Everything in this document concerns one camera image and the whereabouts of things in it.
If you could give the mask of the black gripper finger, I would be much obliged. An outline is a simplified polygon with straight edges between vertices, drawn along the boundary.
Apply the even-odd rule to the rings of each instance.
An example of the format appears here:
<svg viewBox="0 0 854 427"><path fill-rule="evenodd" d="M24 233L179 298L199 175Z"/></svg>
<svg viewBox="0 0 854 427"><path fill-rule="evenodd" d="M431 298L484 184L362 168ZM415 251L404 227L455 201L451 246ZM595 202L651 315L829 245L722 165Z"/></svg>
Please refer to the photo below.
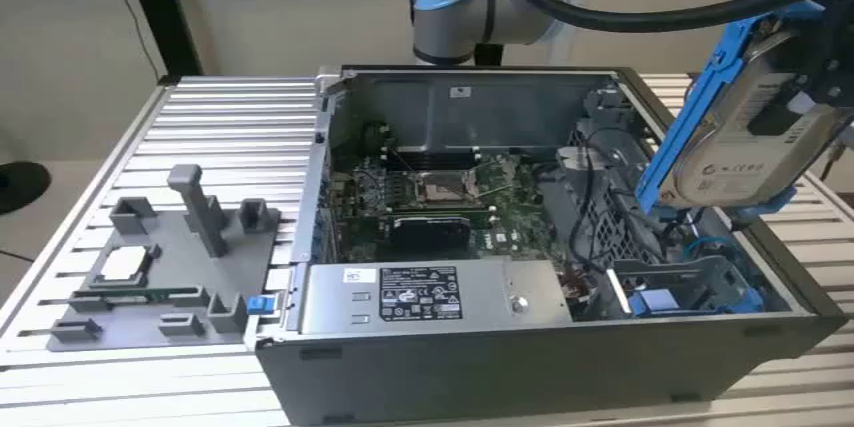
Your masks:
<svg viewBox="0 0 854 427"><path fill-rule="evenodd" d="M773 101L751 119L747 131L754 136L779 136L815 106L817 102L813 99Z"/></svg>

